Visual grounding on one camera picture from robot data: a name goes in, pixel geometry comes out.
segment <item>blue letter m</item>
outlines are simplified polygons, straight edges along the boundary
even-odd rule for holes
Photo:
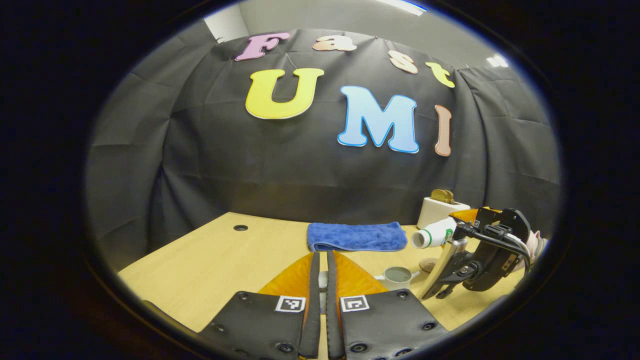
[[[347,122],[338,142],[348,146],[364,146],[367,137],[362,133],[362,122],[367,126],[373,144],[377,147],[387,138],[391,127],[394,136],[389,147],[395,151],[416,153],[420,149],[413,133],[413,109],[416,103],[406,96],[394,95],[383,111],[371,92],[360,86],[343,86],[347,96]]]

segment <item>cloth fold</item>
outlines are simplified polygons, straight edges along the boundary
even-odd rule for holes
[[[307,228],[311,251],[398,251],[407,239],[400,223],[380,225],[342,225],[314,222]]]

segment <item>white cup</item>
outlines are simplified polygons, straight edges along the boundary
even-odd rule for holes
[[[420,272],[413,274],[407,268],[401,266],[392,266],[387,268],[382,275],[374,276],[376,280],[382,283],[389,291],[398,289],[408,289],[411,280],[418,276]]]

